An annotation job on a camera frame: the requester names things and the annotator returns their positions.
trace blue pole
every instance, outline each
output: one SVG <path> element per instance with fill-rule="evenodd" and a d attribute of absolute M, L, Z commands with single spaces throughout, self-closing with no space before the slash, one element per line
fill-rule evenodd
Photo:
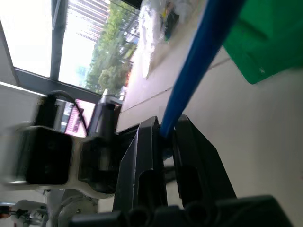
<path fill-rule="evenodd" d="M 167 138 L 212 63 L 245 0 L 209 0 L 185 64 L 170 94 L 160 128 Z"/>

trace green bag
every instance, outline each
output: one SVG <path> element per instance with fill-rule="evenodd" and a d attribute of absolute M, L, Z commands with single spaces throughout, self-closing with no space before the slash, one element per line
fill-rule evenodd
<path fill-rule="evenodd" d="M 303 66 L 303 0 L 248 0 L 224 48 L 255 84 Z"/>

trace black connector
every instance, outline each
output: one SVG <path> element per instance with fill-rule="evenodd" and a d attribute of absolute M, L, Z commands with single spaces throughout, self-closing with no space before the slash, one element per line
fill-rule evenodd
<path fill-rule="evenodd" d="M 36 115 L 33 120 L 34 126 L 46 126 L 53 128 L 57 115 L 58 105 L 55 96 L 41 97 L 36 109 Z"/>

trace tree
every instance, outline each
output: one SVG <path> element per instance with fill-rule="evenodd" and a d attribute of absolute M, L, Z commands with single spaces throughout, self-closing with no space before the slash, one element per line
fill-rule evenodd
<path fill-rule="evenodd" d="M 124 85 L 131 68 L 127 50 L 133 47 L 126 41 L 124 32 L 136 19 L 135 11 L 135 8 L 122 1 L 111 2 L 107 24 L 95 44 L 86 80 L 86 88 L 91 91 L 103 93 L 108 88 L 110 93 L 117 93 Z"/>
<path fill-rule="evenodd" d="M 111 94 L 117 94 L 125 84 L 128 71 L 129 67 L 127 64 L 111 66 L 101 72 L 98 83 L 102 87 L 106 87 Z"/>

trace building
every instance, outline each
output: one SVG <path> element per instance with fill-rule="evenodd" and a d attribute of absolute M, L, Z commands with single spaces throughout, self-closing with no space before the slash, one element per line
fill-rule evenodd
<path fill-rule="evenodd" d="M 66 27 L 96 42 L 108 15 L 108 0 L 69 0 Z"/>

